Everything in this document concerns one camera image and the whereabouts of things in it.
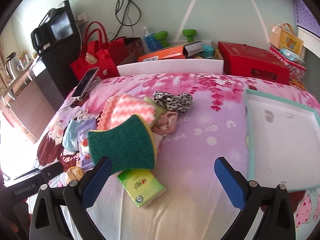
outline pink cloth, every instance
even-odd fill
[[[99,123],[98,130],[110,130],[111,116],[121,96],[113,96],[108,98],[103,108]]]
[[[152,132],[152,134],[153,134],[155,147],[157,149],[157,153],[159,153],[159,151],[161,149],[161,143],[162,143],[162,140],[164,139],[164,137],[160,134],[155,133],[155,132]]]
[[[178,113],[171,111],[161,114],[155,125],[152,127],[152,131],[162,136],[174,132],[178,121],[178,115]]]
[[[155,119],[155,107],[139,98],[126,93],[121,96],[113,96],[106,101],[105,107],[98,123],[98,130],[110,130],[134,114],[139,114],[148,124]]]

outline blue liquid bottle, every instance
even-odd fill
[[[144,40],[150,50],[150,52],[156,51],[158,49],[162,49],[162,46],[160,46],[159,42],[157,42],[157,40],[153,37],[152,34],[149,33],[148,26],[143,27],[144,31],[145,31],[145,36],[144,36]]]

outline cartoon girl print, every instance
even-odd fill
[[[55,114],[50,121],[48,125],[49,131],[44,135],[37,151],[38,161],[41,166],[52,163],[63,153],[62,138],[69,123],[68,115],[72,111],[78,112],[77,109],[68,107]]]
[[[67,107],[57,113],[48,125],[49,131],[44,135],[39,144],[37,156],[39,164],[46,166],[56,158],[63,164],[64,171],[76,165],[76,153],[69,152],[62,146],[62,139],[71,119],[76,121],[98,117],[99,114],[89,114],[88,110],[81,107]]]

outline white tray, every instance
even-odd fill
[[[288,191],[320,185],[320,119],[297,102],[247,90],[248,179]]]

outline wall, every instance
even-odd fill
[[[30,33],[38,26],[46,12],[62,0],[24,0],[12,16],[12,25],[19,51],[33,52]],[[185,40],[179,27],[198,31],[197,39],[230,41],[267,49],[272,23],[289,22],[294,25],[292,0],[196,0],[189,17],[185,17],[192,0],[133,0],[141,9],[141,21],[134,26],[134,36],[143,36],[143,26],[154,32],[167,30],[169,41]],[[116,0],[70,0],[74,15],[86,12],[89,21],[104,24],[108,32],[119,28],[114,11]],[[130,6],[130,17],[137,19],[137,10]],[[131,36],[131,28],[124,27],[120,35]]]
[[[8,57],[12,52],[20,53],[23,50],[19,50],[16,38],[13,31],[12,19],[9,20],[1,33],[1,40],[3,42],[4,56]]]
[[[320,102],[320,58],[306,49],[304,61],[306,62],[304,66],[307,71],[303,76],[302,82],[308,92],[313,94],[318,102]]]

